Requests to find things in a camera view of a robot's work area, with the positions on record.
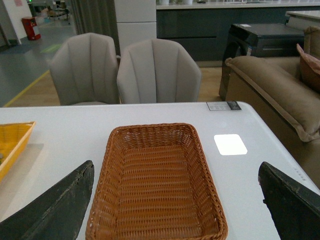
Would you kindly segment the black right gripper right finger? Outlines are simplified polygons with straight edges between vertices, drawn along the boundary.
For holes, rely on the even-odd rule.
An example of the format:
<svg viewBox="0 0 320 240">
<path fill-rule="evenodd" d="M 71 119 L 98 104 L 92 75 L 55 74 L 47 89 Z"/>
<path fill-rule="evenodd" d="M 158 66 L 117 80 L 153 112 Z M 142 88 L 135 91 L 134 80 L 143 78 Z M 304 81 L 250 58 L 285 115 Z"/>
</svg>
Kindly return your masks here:
<svg viewBox="0 0 320 240">
<path fill-rule="evenodd" d="M 320 195 L 264 161 L 258 182 L 282 240 L 320 238 Z"/>
</svg>

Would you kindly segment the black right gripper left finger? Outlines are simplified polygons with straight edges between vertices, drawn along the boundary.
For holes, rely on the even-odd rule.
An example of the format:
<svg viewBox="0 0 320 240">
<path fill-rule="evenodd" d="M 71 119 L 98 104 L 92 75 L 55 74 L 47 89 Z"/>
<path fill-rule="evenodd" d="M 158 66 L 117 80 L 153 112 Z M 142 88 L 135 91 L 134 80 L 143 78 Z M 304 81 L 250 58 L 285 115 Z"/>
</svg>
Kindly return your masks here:
<svg viewBox="0 0 320 240">
<path fill-rule="evenodd" d="M 87 211 L 95 167 L 87 160 L 0 223 L 2 240 L 75 240 Z"/>
</svg>

